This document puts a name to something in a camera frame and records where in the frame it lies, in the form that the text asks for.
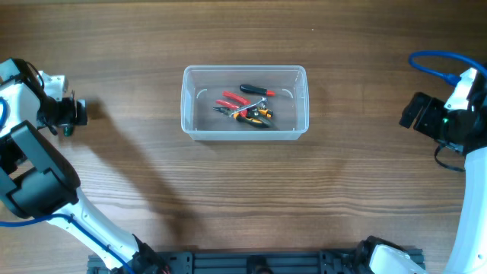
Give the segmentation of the small silver wrench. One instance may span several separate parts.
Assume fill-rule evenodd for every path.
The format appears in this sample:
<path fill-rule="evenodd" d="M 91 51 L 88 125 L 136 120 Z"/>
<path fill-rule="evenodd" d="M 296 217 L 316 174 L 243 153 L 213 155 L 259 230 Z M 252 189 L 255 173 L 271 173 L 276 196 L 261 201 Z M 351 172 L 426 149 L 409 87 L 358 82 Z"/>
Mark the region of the small silver wrench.
<path fill-rule="evenodd" d="M 233 116 L 235 113 L 240 113 L 240 112 L 242 112 L 244 110 L 247 110 L 247 109 L 256 107 L 259 104 L 264 105 L 267 101 L 268 101 L 268 99 L 266 97 L 261 97 L 261 99 L 259 101 L 257 101 L 256 103 L 247 104 L 245 106 L 242 106 L 242 107 L 236 109 L 235 111 L 233 111 L 232 113 L 230 113 L 229 116 Z"/>

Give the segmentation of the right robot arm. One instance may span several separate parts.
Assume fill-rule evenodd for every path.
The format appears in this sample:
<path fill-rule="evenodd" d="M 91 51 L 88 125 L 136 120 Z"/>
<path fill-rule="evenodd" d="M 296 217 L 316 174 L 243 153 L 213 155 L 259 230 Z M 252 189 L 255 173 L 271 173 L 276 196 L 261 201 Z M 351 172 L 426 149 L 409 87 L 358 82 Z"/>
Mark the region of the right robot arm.
<path fill-rule="evenodd" d="M 465 157 L 465 194 L 454 247 L 445 273 L 486 271 L 486 67 L 472 64 L 447 76 L 454 92 L 447 101 L 417 93 L 399 124 L 434 139 L 437 151 L 449 148 Z"/>

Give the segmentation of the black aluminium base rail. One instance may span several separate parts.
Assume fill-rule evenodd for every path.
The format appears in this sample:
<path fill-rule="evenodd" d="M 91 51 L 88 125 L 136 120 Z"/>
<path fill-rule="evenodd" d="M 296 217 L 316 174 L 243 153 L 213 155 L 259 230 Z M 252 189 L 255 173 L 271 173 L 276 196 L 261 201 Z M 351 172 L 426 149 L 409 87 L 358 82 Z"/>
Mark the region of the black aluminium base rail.
<path fill-rule="evenodd" d="M 191 253 L 160 252 L 172 274 L 245 274 L 247 259 L 261 256 L 275 274 L 355 273 L 353 249 L 327 249 L 314 252 Z"/>

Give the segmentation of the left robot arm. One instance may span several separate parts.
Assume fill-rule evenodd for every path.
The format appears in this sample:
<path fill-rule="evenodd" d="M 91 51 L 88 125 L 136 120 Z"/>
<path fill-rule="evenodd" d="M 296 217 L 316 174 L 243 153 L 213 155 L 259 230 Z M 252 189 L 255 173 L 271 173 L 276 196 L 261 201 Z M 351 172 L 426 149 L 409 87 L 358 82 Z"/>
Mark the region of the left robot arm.
<path fill-rule="evenodd" d="M 86 102 L 75 99 L 64 75 L 19 58 L 1 63 L 1 201 L 20 218 L 10 227 L 46 221 L 95 252 L 111 273 L 169 273 L 158 253 L 88 200 L 76 170 L 40 133 L 70 136 L 87 122 Z"/>

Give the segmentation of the green handled screwdriver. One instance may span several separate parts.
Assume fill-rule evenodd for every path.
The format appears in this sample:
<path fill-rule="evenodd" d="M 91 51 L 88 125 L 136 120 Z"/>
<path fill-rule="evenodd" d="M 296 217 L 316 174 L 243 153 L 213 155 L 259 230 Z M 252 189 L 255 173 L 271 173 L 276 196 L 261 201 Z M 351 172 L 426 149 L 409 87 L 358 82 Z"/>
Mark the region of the green handled screwdriver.
<path fill-rule="evenodd" d="M 75 106 L 75 91 L 71 91 L 71 95 L 64 99 L 65 101 L 65 127 L 63 129 L 63 134 L 65 137 L 69 137 L 74 132 L 74 123 L 76 117 L 76 106 Z"/>

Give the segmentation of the black red screwdriver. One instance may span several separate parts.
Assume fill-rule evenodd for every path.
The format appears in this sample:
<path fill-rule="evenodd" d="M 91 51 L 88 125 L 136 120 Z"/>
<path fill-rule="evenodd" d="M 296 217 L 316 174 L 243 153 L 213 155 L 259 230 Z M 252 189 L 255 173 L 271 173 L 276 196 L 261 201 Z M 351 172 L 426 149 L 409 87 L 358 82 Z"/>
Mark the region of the black red screwdriver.
<path fill-rule="evenodd" d="M 251 84 L 241 84 L 239 89 L 240 89 L 240 91 L 242 91 L 246 94 L 255 94 L 255 95 L 261 95 L 264 97 L 283 96 L 283 97 L 293 98 L 293 96 L 294 96 L 290 91 L 288 91 L 286 89 L 284 89 L 283 91 L 272 91 L 269 89 L 253 86 Z"/>

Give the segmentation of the clear plastic container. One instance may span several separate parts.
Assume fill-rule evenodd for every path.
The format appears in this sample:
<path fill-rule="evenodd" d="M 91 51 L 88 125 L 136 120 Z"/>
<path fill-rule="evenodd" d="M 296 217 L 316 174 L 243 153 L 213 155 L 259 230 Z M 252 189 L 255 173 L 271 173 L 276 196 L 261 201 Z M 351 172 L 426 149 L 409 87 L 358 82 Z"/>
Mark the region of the clear plastic container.
<path fill-rule="evenodd" d="M 224 91 L 252 103 L 264 97 L 240 91 L 241 84 L 286 89 L 294 96 L 266 97 L 274 126 L 259 129 L 213 110 L 216 100 L 225 100 Z M 299 65 L 190 65 L 183 74 L 180 112 L 182 130 L 195 141 L 293 141 L 310 125 L 307 74 Z"/>

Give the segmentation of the red handled cutting pliers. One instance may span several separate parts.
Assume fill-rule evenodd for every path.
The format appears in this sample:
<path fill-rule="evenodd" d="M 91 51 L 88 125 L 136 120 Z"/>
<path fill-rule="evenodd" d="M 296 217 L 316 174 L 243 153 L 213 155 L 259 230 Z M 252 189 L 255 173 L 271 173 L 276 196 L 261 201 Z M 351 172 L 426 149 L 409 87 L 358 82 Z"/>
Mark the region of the red handled cutting pliers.
<path fill-rule="evenodd" d="M 250 100 L 246 99 L 245 97 L 241 97 L 240 95 L 237 95 L 237 94 L 232 93 L 230 91 L 224 91 L 222 93 L 222 95 L 225 97 L 225 100 L 219 99 L 219 100 L 216 100 L 215 101 L 216 104 L 218 104 L 218 107 L 227 107 L 227 108 L 230 108 L 231 110 L 235 111 L 236 109 L 238 109 L 238 108 L 240 108 L 242 106 L 245 106 L 247 104 L 253 104 Z M 264 104 L 264 105 L 259 104 L 256 107 L 262 107 L 262 108 L 268 109 L 266 107 L 266 104 Z M 244 111 L 242 111 L 240 113 L 243 116 L 245 116 L 247 114 L 247 112 L 250 111 L 250 110 L 252 110 L 253 108 L 244 110 Z"/>

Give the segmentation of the orange black long-nose pliers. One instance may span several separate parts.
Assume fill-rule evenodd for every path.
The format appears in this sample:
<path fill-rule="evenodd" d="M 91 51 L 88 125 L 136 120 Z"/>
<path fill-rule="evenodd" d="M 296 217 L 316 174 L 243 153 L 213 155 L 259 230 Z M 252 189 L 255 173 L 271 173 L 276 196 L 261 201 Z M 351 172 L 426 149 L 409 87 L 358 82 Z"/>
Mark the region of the orange black long-nose pliers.
<path fill-rule="evenodd" d="M 273 121 L 271 121 L 273 112 L 262 107 L 253 108 L 245 116 L 241 113 L 232 114 L 233 110 L 227 107 L 214 107 L 213 110 L 228 115 L 240 123 L 246 123 L 256 128 L 271 128 L 274 126 Z"/>

